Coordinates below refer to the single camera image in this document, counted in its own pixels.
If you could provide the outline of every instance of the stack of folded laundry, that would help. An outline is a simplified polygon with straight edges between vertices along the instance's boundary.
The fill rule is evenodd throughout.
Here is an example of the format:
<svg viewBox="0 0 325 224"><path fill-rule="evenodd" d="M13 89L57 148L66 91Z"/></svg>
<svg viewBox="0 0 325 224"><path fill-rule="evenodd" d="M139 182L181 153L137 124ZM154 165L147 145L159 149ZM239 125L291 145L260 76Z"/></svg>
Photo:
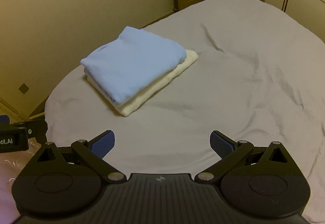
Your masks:
<svg viewBox="0 0 325 224"><path fill-rule="evenodd" d="M196 52L172 40L126 27L116 40L80 63L88 81L126 117L197 58Z"/></svg>

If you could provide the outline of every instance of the folded cream towel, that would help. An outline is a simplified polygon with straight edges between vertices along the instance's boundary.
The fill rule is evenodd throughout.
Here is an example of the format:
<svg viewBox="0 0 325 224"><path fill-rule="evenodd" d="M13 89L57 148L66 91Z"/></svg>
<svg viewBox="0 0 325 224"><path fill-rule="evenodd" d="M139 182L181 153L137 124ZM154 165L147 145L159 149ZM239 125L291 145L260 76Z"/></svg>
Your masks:
<svg viewBox="0 0 325 224"><path fill-rule="evenodd" d="M155 92L168 85L174 78L179 76L184 70L189 68L198 58L196 52L186 50L187 57L184 62L177 65L176 68L162 75L149 86L139 91L133 98L124 103L122 106L116 106L109 98L108 94L100 87L96 80L87 73L87 80L104 95L104 97L113 105L113 107L124 117L129 116L132 112L137 110L144 102L147 101Z"/></svg>

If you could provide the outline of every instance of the shiny plastic bag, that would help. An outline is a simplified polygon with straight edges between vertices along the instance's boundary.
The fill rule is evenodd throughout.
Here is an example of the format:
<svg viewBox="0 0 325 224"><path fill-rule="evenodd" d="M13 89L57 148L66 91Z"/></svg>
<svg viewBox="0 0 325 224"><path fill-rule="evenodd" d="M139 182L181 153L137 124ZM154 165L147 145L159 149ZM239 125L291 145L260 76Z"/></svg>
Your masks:
<svg viewBox="0 0 325 224"><path fill-rule="evenodd" d="M0 223L11 224L19 217L11 187L16 177L41 147L35 138L28 139L26 151L0 153Z"/></svg>

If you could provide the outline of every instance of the light blue garment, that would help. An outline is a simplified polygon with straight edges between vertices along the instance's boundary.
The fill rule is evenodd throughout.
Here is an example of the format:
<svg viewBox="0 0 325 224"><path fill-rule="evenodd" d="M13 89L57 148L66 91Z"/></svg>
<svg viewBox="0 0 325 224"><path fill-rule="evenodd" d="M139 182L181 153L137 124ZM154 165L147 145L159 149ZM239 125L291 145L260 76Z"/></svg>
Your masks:
<svg viewBox="0 0 325 224"><path fill-rule="evenodd" d="M119 37L81 60L116 106L121 106L154 80L186 59L178 43L127 26Z"/></svg>

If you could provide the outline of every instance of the silver screw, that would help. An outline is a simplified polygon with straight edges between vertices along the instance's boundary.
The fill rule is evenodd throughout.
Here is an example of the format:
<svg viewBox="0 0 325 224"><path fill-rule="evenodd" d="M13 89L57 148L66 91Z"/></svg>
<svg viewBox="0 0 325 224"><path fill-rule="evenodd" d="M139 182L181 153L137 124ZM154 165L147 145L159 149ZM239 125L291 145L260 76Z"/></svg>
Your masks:
<svg viewBox="0 0 325 224"><path fill-rule="evenodd" d="M209 181L214 178L214 175L208 172L203 172L198 174L198 178L203 181Z"/></svg>
<svg viewBox="0 0 325 224"><path fill-rule="evenodd" d="M112 180L112 181L122 180L123 178L124 178L124 174L122 174L120 172L114 172L114 173L110 173L108 175L108 179Z"/></svg>

